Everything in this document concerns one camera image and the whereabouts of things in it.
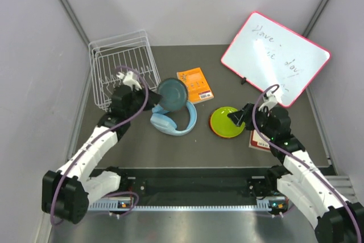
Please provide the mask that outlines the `teal blue plate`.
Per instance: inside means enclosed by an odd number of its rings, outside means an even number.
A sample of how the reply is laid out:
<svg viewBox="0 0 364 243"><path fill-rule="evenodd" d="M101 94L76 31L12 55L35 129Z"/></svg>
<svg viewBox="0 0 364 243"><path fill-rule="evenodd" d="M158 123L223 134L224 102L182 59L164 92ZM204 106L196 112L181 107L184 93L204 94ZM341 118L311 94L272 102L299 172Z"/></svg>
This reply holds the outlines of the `teal blue plate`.
<svg viewBox="0 0 364 243"><path fill-rule="evenodd" d="M188 90L185 84L176 78L163 80L157 93L161 95L159 105L167 111L175 112L186 106L188 101Z"/></svg>

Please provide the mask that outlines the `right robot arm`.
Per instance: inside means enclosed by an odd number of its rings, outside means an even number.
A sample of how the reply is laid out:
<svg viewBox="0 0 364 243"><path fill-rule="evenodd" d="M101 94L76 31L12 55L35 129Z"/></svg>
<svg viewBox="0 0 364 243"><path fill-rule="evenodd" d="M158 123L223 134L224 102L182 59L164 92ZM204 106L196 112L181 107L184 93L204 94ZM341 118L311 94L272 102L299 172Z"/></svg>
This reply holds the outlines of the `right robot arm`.
<svg viewBox="0 0 364 243"><path fill-rule="evenodd" d="M339 193L315 166L291 130L285 108L259 111L248 103L242 109L247 130L261 133L280 165L266 175L266 190L282 193L306 217L318 242L363 242L363 205Z"/></svg>

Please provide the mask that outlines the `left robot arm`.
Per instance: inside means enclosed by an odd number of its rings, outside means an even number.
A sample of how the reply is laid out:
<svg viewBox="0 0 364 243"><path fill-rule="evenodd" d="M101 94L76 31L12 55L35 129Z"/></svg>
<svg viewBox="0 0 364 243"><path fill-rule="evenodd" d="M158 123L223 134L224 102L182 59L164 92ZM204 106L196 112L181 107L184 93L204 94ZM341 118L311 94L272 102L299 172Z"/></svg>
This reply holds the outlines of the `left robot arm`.
<svg viewBox="0 0 364 243"><path fill-rule="evenodd" d="M139 196L128 191L126 175L118 168L109 167L99 176L90 175L103 156L115 146L131 125L131 121L143 111L152 111L157 127L164 127L167 118L160 119L168 109L162 106L164 97L145 87L121 85L116 87L111 104L100 118L89 139L57 171L48 171L42 181L42 211L60 220L78 224L91 204L103 197L128 196L129 209L133 209Z"/></svg>

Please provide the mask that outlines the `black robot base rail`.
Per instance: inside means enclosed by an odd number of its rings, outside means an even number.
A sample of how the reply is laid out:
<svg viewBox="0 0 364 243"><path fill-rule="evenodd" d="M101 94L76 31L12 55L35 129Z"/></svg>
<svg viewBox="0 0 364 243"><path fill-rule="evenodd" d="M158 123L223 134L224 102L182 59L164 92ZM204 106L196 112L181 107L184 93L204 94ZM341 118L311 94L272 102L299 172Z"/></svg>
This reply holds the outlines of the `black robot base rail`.
<svg viewBox="0 0 364 243"><path fill-rule="evenodd" d="M120 190L139 195L140 205L252 205L260 199L286 199L266 180L268 167L126 168Z"/></svg>

